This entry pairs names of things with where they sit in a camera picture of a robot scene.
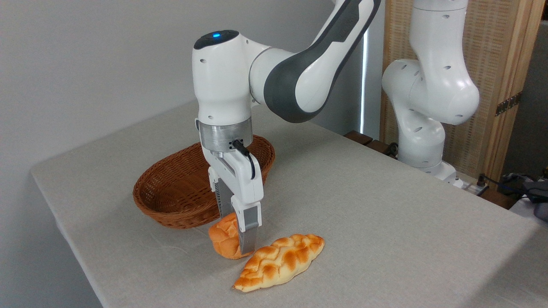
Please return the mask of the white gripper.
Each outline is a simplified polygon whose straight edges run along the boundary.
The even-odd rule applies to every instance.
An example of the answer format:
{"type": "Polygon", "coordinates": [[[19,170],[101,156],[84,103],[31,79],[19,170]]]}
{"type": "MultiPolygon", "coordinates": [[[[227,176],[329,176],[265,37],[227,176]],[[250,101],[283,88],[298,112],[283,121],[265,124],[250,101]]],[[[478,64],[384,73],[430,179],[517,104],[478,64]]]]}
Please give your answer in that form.
{"type": "Polygon", "coordinates": [[[208,176],[221,218],[233,209],[238,221],[242,255],[256,249],[258,228],[262,226],[263,181],[258,160],[244,147],[215,152],[202,146],[210,165],[208,176]]]}

